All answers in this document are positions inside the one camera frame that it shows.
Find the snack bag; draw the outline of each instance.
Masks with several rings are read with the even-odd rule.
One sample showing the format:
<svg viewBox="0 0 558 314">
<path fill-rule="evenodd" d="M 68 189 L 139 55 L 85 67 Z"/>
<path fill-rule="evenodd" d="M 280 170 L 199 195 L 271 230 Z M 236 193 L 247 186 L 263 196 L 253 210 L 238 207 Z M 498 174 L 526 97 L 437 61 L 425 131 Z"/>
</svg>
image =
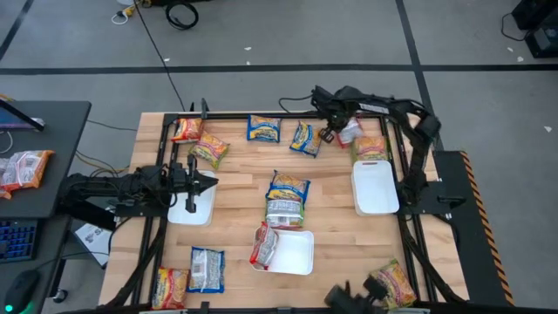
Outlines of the snack bag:
<svg viewBox="0 0 558 314">
<path fill-rule="evenodd" d="M 309 180 L 299 180 L 287 174 L 281 174 L 274 170 L 275 175 L 269 184 L 269 191 L 265 194 L 268 200 L 292 200 L 302 204 L 306 202 Z"/>
<path fill-rule="evenodd" d="M 192 277 L 188 292 L 225 291 L 225 252 L 192 247 Z"/>
<path fill-rule="evenodd" d="M 316 130 L 315 132 L 312 126 L 298 121 L 298 128 L 296 129 L 290 149 L 295 152 L 303 152 L 316 158 L 317 153 L 320 151 L 320 144 L 322 144 L 322 138 L 320 138 L 319 133 L 320 130 Z"/>
<path fill-rule="evenodd" d="M 281 140 L 281 119 L 264 118 L 253 114 L 248 116 L 246 140 L 272 141 Z"/>
<path fill-rule="evenodd" d="M 407 307 L 417 300 L 398 260 L 393 259 L 388 265 L 372 271 L 371 276 L 387 289 L 387 296 L 383 302 L 388 309 Z"/>
<path fill-rule="evenodd" d="M 4 172 L 6 172 L 6 168 L 8 167 L 8 161 L 10 160 L 7 158 L 0 158 L 0 197 L 9 200 L 11 198 L 10 192 L 2 188 L 2 175 Z"/>
<path fill-rule="evenodd" d="M 25 151 L 15 153 L 8 161 L 2 175 L 4 190 L 11 192 L 20 188 L 38 188 L 43 179 L 44 167 L 53 151 Z"/>
<path fill-rule="evenodd" d="M 357 160 L 388 160 L 387 142 L 385 137 L 359 137 L 355 138 L 350 148 L 352 162 Z"/>
<path fill-rule="evenodd" d="M 211 166 L 217 169 L 219 167 L 219 163 L 221 163 L 221 160 L 225 157 L 225 154 L 227 154 L 228 145 L 230 144 L 227 144 L 204 131 L 201 134 L 200 140 L 198 140 L 198 142 L 190 148 L 190 153 L 196 157 L 209 161 Z"/>
<path fill-rule="evenodd" d="M 272 228 L 301 228 L 304 222 L 304 205 L 300 201 L 267 200 L 265 221 Z"/>
<path fill-rule="evenodd" d="M 255 232 L 254 249 L 250 256 L 250 263 L 257 269 L 268 270 L 271 257 L 275 253 L 277 245 L 277 233 L 262 222 L 262 226 Z"/>
<path fill-rule="evenodd" d="M 152 298 L 152 310 L 184 309 L 189 270 L 159 267 L 157 289 Z"/>
<path fill-rule="evenodd" d="M 200 139 L 203 132 L 203 120 L 196 119 L 178 119 L 176 133 L 171 139 L 174 143 L 190 143 Z"/>
<path fill-rule="evenodd" d="M 346 148 L 355 138 L 361 136 L 364 136 L 363 127 L 358 122 L 358 119 L 353 117 L 349 119 L 347 126 L 337 134 L 337 141 L 341 148 Z"/>
</svg>

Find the plastic container lid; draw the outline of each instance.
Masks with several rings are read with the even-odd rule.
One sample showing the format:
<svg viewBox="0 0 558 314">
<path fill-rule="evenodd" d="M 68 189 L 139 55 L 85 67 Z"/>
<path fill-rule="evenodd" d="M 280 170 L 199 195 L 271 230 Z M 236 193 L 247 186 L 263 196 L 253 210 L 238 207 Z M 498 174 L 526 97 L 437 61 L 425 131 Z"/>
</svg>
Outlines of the plastic container lid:
<svg viewBox="0 0 558 314">
<path fill-rule="evenodd" d="M 199 170 L 200 174 L 214 178 L 213 171 Z M 199 196 L 194 197 L 196 207 L 195 213 L 189 213 L 186 210 L 186 200 L 188 193 L 178 193 L 178 201 L 168 210 L 167 219 L 172 223 L 179 223 L 189 226 L 208 226 L 211 223 L 213 215 L 213 205 L 215 202 L 215 192 L 217 186 L 212 186 L 203 191 Z M 174 195 L 171 197 L 171 203 L 174 202 Z"/>
<path fill-rule="evenodd" d="M 387 215 L 399 210 L 398 193 L 389 161 L 357 161 L 350 177 L 358 215 Z"/>
</svg>

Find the white container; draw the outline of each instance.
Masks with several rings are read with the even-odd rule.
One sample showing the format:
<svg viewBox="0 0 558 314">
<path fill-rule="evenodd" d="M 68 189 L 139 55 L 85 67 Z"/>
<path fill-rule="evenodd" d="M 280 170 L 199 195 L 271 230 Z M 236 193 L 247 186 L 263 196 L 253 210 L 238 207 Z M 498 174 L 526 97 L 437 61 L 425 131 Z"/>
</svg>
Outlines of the white container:
<svg viewBox="0 0 558 314">
<path fill-rule="evenodd" d="M 350 177 L 358 215 L 387 215 L 399 210 L 398 193 L 389 161 L 357 161 Z"/>
<path fill-rule="evenodd" d="M 309 275 L 314 268 L 314 234 L 310 231 L 274 231 L 277 233 L 277 245 L 268 270 L 259 270 L 254 265 L 252 268 L 266 272 Z"/>
<path fill-rule="evenodd" d="M 214 178 L 213 171 L 199 170 L 200 174 Z M 212 186 L 203 191 L 200 196 L 194 197 L 196 207 L 195 213 L 186 210 L 186 200 L 188 193 L 178 193 L 178 201 L 168 210 L 167 219 L 171 223 L 179 223 L 188 226 L 208 226 L 213 216 L 213 205 L 215 203 L 215 192 L 217 186 Z M 171 197 L 171 204 L 174 202 L 174 195 Z"/>
</svg>

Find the yellow-black hazard tape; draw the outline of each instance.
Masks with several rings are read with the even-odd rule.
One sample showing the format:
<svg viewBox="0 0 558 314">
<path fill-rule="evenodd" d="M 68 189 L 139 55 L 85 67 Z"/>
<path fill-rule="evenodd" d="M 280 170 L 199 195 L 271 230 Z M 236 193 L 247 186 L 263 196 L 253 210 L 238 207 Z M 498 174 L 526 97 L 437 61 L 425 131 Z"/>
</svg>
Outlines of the yellow-black hazard tape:
<svg viewBox="0 0 558 314">
<path fill-rule="evenodd" d="M 465 170 L 467 171 L 467 176 L 469 177 L 469 182 L 471 183 L 471 189 L 473 190 L 473 195 L 477 203 L 477 208 L 479 209 L 480 221 L 485 228 L 485 234 L 487 234 L 488 245 L 492 251 L 492 257 L 494 259 L 494 265 L 496 265 L 496 271 L 498 272 L 498 277 L 500 278 L 502 289 L 504 290 L 504 295 L 506 300 L 510 305 L 514 305 L 514 298 L 512 297 L 512 291 L 509 289 L 509 284 L 507 284 L 506 272 L 502 266 L 502 261 L 500 254 L 498 254 L 498 249 L 496 249 L 496 243 L 494 242 L 494 235 L 492 233 L 492 228 L 490 228 L 490 223 L 488 223 L 487 211 L 480 198 L 479 187 L 474 180 L 473 168 L 471 167 L 471 161 L 467 156 L 467 153 L 460 152 L 463 157 L 463 162 L 465 163 Z"/>
</svg>

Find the gray floor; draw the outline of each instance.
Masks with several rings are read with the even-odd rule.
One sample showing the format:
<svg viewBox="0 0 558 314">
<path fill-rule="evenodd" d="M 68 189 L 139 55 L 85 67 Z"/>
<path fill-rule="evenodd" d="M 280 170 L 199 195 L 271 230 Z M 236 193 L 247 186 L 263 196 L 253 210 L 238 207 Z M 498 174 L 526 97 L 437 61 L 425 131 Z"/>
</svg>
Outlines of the gray floor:
<svg viewBox="0 0 558 314">
<path fill-rule="evenodd" d="M 501 36 L 500 18 L 517 2 L 405 0 L 420 62 L 558 63 L 535 60 L 524 43 Z M 0 42 L 23 6 L 24 0 L 0 1 Z M 411 63 L 392 0 L 214 0 L 196 7 L 200 23 L 185 32 L 170 28 L 160 9 L 142 11 L 169 65 Z M 110 22 L 120 8 L 115 0 L 35 0 L 0 69 L 160 66 L 137 15 L 125 25 Z M 521 34 L 511 19 L 506 28 Z M 277 110 L 277 98 L 305 96 L 313 85 L 331 90 L 354 85 L 419 98 L 412 72 L 174 73 L 173 78 L 187 104 L 204 97 L 212 110 Z M 425 80 L 443 123 L 445 148 L 466 150 L 472 159 L 516 304 L 558 309 L 553 247 L 558 73 L 426 72 Z M 0 75 L 0 93 L 89 100 L 91 119 L 124 127 L 136 127 L 141 112 L 180 109 L 165 74 Z M 548 133 L 544 126 L 554 130 Z M 123 167 L 133 139 L 133 133 L 88 125 L 79 149 Z M 78 161 L 71 170 L 92 171 Z M 71 296 L 63 304 L 47 303 L 44 313 L 92 307 L 102 278 L 95 263 L 70 261 L 63 285 Z"/>
</svg>

